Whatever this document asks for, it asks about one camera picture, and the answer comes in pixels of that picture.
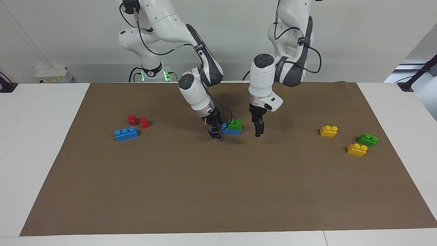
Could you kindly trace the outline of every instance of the cable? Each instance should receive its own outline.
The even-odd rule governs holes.
[[[135,67],[134,69],[132,69],[131,74],[129,75],[129,83],[132,80],[132,75],[134,74],[135,70],[137,70],[137,69],[142,69],[142,67]]]
[[[142,73],[136,73],[136,74],[134,74],[134,83],[135,83],[135,76],[137,76],[137,75],[141,75],[141,76],[142,76]]]
[[[12,81],[10,80],[10,78],[8,78],[4,73],[0,72],[1,75],[3,75],[7,80],[9,80],[10,83],[12,83]]]
[[[275,40],[278,40],[282,35],[284,35],[286,32],[288,32],[288,31],[290,31],[290,30],[292,30],[292,29],[296,29],[296,30],[299,30],[299,31],[300,31],[300,28],[298,28],[298,27],[290,27],[290,28],[287,28],[287,30],[283,31],[283,32],[279,35],[279,37],[276,37],[276,27],[277,27],[277,25],[278,25],[278,23],[276,22],[275,25],[274,25],[274,39],[275,39]]]
[[[245,80],[249,74],[250,74],[250,70],[249,70],[249,72],[246,73],[246,75],[244,75],[243,80]]]
[[[131,27],[135,27],[135,26],[133,26],[132,24],[130,24],[129,23],[129,21],[128,20],[126,20],[126,17],[123,15],[123,13],[121,12],[121,7],[123,7],[125,5],[125,3],[122,3],[122,4],[120,4],[120,7],[118,8],[119,9],[119,11],[120,11],[120,14],[121,14],[121,17],[123,17],[123,19],[126,21],[126,23],[128,24],[128,25],[130,25]]]
[[[395,84],[398,83],[398,82],[400,82],[400,81],[403,81],[404,79],[412,78],[413,76],[410,76],[410,77],[406,77],[406,78],[400,79],[400,80],[396,81]]]
[[[311,70],[307,69],[306,67],[302,66],[301,64],[296,63],[296,62],[292,62],[292,61],[284,61],[284,63],[291,63],[291,64],[294,64],[294,65],[296,65],[296,66],[302,68],[303,70],[306,70],[306,71],[308,71],[308,72],[310,72],[312,74],[318,74],[320,72],[320,69],[322,69],[322,55],[315,48],[312,48],[309,45],[306,45],[306,47],[308,47],[308,49],[314,50],[319,55],[319,62],[320,63],[319,63],[319,69],[317,71],[311,71]]]
[[[287,30],[285,30],[285,31],[283,31],[280,35],[279,35],[279,37],[276,37],[276,28],[277,28],[277,25],[279,24],[278,23],[278,19],[279,19],[279,13],[278,13],[278,11],[279,11],[279,4],[281,3],[281,0],[278,0],[277,1],[277,7],[276,7],[276,18],[275,18],[275,22],[273,23],[274,24],[274,39],[275,40],[278,40],[282,35],[284,35],[284,33],[286,33],[286,32],[288,32],[288,31],[290,31],[290,30],[292,30],[292,29],[296,29],[296,30],[299,30],[300,31],[300,28],[297,28],[297,27],[290,27],[290,28],[288,28]]]
[[[229,123],[233,120],[234,114],[232,113],[232,110],[230,110],[228,107],[226,107],[225,105],[223,105],[219,100],[217,100],[213,95],[211,95],[211,93],[209,93],[208,89],[206,88],[206,86],[203,84],[203,82],[200,82],[203,85],[203,88],[205,88],[206,94],[209,95],[209,97],[214,100],[218,105],[222,106],[223,108],[225,108],[227,111],[229,111],[229,113],[231,114],[231,118],[229,119],[229,121],[227,122],[226,127],[223,130],[228,129],[229,127]],[[206,118],[205,118],[205,129],[209,132],[209,133],[213,133],[213,134],[219,134],[222,133],[223,130],[220,130],[219,132],[213,132],[210,131],[207,127],[206,127]]]
[[[176,48],[174,48],[174,49],[172,49],[172,50],[170,50],[170,51],[168,51],[168,52],[165,52],[165,53],[159,54],[159,53],[153,52],[152,50],[150,50],[150,49],[147,47],[146,43],[145,43],[144,40],[142,39],[141,29],[140,29],[140,26],[139,26],[139,25],[138,25],[138,33],[139,33],[139,37],[141,38],[141,41],[142,41],[142,44],[144,45],[144,47],[146,47],[146,49],[149,50],[152,54],[155,54],[155,55],[157,55],[157,56],[165,56],[165,55],[170,54],[171,52],[177,50],[178,48],[180,48],[180,47],[182,47],[182,46],[193,46],[192,44],[183,44],[183,45],[179,45],[179,46],[177,46]]]
[[[175,72],[168,72],[168,74],[174,74],[174,76],[176,76],[176,81],[179,81],[179,80],[177,79],[177,75],[176,75]]]

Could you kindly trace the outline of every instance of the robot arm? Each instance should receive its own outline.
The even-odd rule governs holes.
[[[211,137],[221,138],[220,112],[207,94],[205,87],[219,84],[223,78],[223,70],[200,35],[190,24],[181,20],[170,0],[122,0],[122,2],[125,3],[126,13],[134,14],[138,30],[141,30],[139,27],[141,15],[139,14],[144,12],[151,26],[146,30],[147,33],[153,33],[158,40],[165,42],[183,42],[193,46],[201,60],[201,65],[183,74],[179,80],[179,90],[192,109],[205,121],[205,124],[209,125],[208,132]],[[147,47],[148,44],[155,42],[154,37],[149,40],[147,33],[141,34],[141,37],[146,37],[146,39],[143,38],[144,44],[141,41],[145,47],[138,47],[139,49],[135,51],[131,49],[140,58],[141,54],[159,55]]]
[[[141,35],[147,45],[159,40],[158,36],[147,32],[145,29],[141,29]],[[163,65],[161,60],[157,55],[144,48],[141,39],[138,37],[137,28],[128,28],[120,32],[118,35],[118,41],[123,48],[138,55],[138,58],[141,61],[142,70],[149,78],[162,79],[165,77],[165,74],[162,72]]]
[[[268,30],[275,55],[260,54],[250,69],[249,111],[255,125],[255,136],[264,133],[263,115],[275,112],[283,103],[272,90],[273,83],[297,86],[305,76],[305,65],[312,38],[313,0],[282,0],[278,4],[276,22]]]

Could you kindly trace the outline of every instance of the building block stud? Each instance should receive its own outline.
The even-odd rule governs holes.
[[[358,138],[358,143],[364,144],[367,147],[373,147],[378,142],[378,137],[372,136],[368,133],[361,135]]]
[[[138,125],[138,119],[132,114],[128,116],[128,122],[129,122],[129,125],[131,125],[131,126]]]
[[[243,127],[243,122],[240,119],[233,119],[232,121],[228,122],[229,130],[237,130],[237,131],[241,131],[241,128]]]
[[[366,145],[351,144],[347,147],[347,152],[351,155],[363,156],[367,153],[368,147]]]
[[[336,126],[324,126],[320,129],[320,135],[323,137],[335,137],[337,135],[338,128]]]
[[[226,123],[222,124],[222,134],[228,134],[228,135],[240,135],[241,134],[241,130],[225,129],[227,126],[228,126],[228,124],[226,124]]]
[[[116,130],[114,134],[115,134],[115,138],[119,142],[138,137],[138,131],[135,127],[129,127],[129,129],[124,128],[122,130]]]
[[[139,121],[140,121],[141,126],[142,126],[143,129],[146,129],[146,128],[150,127],[150,124],[149,124],[149,122],[147,121],[146,118],[143,117]]]

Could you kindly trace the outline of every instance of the white table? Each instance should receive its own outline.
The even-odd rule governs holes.
[[[21,84],[0,94],[0,246],[437,245],[437,229],[19,237],[88,87]],[[414,93],[395,84],[359,87],[436,216],[437,122]]]

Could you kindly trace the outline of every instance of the yellow toy brick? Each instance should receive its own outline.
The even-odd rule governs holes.
[[[352,155],[363,156],[367,153],[368,147],[366,145],[351,144],[347,147],[347,152]]]
[[[324,126],[320,129],[320,135],[323,137],[335,137],[337,135],[338,128],[336,126]]]

